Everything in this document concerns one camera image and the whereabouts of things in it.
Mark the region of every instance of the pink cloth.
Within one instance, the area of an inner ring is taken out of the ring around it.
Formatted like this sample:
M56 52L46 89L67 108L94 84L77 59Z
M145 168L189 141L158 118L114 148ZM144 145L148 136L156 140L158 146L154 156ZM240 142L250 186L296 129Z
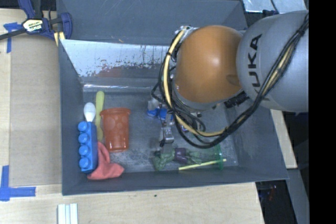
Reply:
M98 141L98 166L91 174L87 175L88 179L101 180L115 178L124 172L124 168L117 163L110 163L110 154L107 148Z

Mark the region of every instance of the wooden table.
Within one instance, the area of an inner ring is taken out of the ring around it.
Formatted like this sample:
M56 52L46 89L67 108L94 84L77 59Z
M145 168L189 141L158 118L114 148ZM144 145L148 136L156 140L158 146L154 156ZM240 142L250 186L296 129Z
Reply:
M0 9L0 34L4 23L24 19L21 10ZM6 44L0 41L0 166L9 164L11 136L11 54ZM272 111L272 116L286 167L296 168L282 113ZM264 223L254 183L77 196L62 196L61 184L39 185L36 197L0 202L0 223L56 223L58 204L72 203L78 204L79 223Z

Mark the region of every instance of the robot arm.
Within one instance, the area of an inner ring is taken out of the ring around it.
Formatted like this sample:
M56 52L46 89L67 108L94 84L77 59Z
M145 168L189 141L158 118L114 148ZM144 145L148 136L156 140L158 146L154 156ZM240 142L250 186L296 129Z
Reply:
M159 76L161 93L180 134L193 146L209 148L237 130L259 105L308 111L308 27L309 13L304 10L264 18L243 36L231 28L208 26L180 42L186 32L182 29ZM172 55L177 55L175 74L169 68ZM230 126L206 133L190 124L193 112L227 102L242 91L253 104ZM217 138L195 144L185 137L182 127L196 136Z

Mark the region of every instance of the blue tape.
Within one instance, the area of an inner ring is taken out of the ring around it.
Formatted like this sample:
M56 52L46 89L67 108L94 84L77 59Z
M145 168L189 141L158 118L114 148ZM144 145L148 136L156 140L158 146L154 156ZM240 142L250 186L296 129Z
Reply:
M18 23L4 24L4 27L9 33L23 28L22 25ZM11 51L12 51L12 38L9 37L7 39L7 53L10 53Z
M2 167L0 201L9 201L12 197L35 197L36 187L11 188L8 186L9 165Z

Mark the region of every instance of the orange cup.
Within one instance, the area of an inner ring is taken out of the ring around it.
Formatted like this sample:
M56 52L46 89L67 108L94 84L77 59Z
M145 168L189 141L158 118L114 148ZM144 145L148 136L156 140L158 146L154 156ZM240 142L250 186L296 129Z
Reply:
M109 152L123 152L129 148L129 115L127 108L105 109L100 112L105 146Z

